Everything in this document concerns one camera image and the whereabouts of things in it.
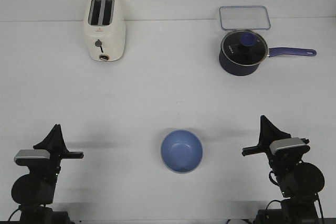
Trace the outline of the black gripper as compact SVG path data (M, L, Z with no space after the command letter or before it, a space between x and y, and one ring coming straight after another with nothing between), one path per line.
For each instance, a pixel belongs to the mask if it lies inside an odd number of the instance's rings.
M63 159L82 159L83 152L68 151L61 131L61 125L55 124L48 135L38 144L33 146L35 150L47 150L50 154L48 165L48 177L57 177Z
M287 138L291 138L289 133L281 131L274 126L265 115L262 115L260 117L258 145L243 148L242 155L248 156L265 153L269 160L269 165L274 172L283 172L285 170L292 169L302 160L303 155L310 151L310 146L308 145L310 140L307 138L301 138L307 144L306 146L278 151L275 155L272 155L269 149L269 143Z

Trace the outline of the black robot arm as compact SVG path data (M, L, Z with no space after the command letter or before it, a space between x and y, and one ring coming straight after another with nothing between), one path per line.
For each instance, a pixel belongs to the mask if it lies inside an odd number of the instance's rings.
M279 187L283 200L279 209L260 209L254 223L320 223L323 221L318 193L325 178L315 165L302 157L310 151L307 138L292 137L274 126L264 115L260 117L259 142L245 147L242 155L266 154L271 171L269 180Z
M63 159L82 159L83 152L67 149L61 125L56 124L48 135L29 150L19 150L14 157L15 164L29 170L18 178L11 189L11 197L20 211L17 223L73 223L67 211L53 211L58 175Z

